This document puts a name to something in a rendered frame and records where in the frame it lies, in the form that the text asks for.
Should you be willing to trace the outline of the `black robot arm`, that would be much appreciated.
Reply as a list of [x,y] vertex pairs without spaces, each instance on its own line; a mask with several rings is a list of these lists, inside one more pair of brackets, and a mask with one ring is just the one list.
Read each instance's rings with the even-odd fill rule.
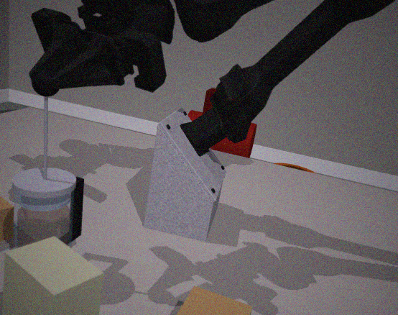
[[[207,42],[223,34],[247,12],[273,0],[174,0],[186,35]],[[210,97],[213,108],[180,125],[198,156],[227,137],[246,139],[251,121],[266,106],[272,89],[347,24],[374,16],[395,0],[324,0],[263,58],[242,68],[235,64]],[[79,17],[99,13],[111,18],[119,33],[140,6],[149,16],[154,35],[170,44],[175,10],[170,0],[81,0]]]

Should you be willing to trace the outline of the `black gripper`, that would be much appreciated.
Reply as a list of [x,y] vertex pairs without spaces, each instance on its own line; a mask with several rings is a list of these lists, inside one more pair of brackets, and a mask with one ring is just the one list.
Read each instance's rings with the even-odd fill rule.
[[85,15],[85,29],[53,9],[40,9],[31,18],[45,51],[29,72],[31,79],[37,71],[48,69],[56,73],[50,79],[53,89],[123,86],[124,76],[134,74],[133,65],[137,65],[136,88],[153,93],[165,83],[161,39],[154,35],[151,20],[140,6],[119,33],[112,19],[102,15]]

